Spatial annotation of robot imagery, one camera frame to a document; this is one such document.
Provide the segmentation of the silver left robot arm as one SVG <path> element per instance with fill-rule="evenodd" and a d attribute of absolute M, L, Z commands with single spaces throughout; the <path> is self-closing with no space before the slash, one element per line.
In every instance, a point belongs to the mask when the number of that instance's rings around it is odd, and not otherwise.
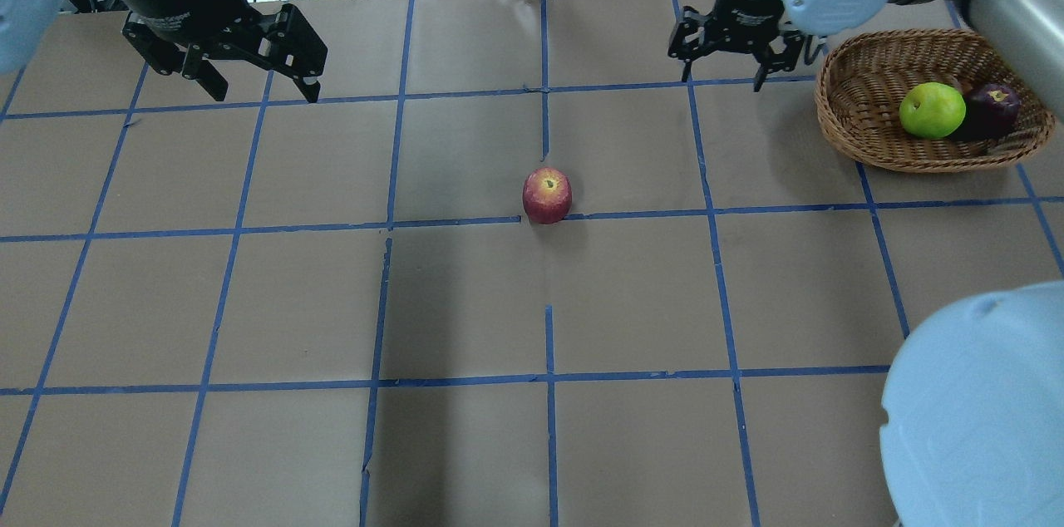
<path fill-rule="evenodd" d="M 121 0 L 128 7 L 126 42 L 159 75 L 194 81 L 216 101 L 229 84 L 216 60 L 249 62 L 287 76 L 309 103 L 320 97 L 329 53 L 300 9 L 285 3 L 275 13 L 249 0 Z M 26 67 L 63 0 L 2 0 L 2 72 Z"/>

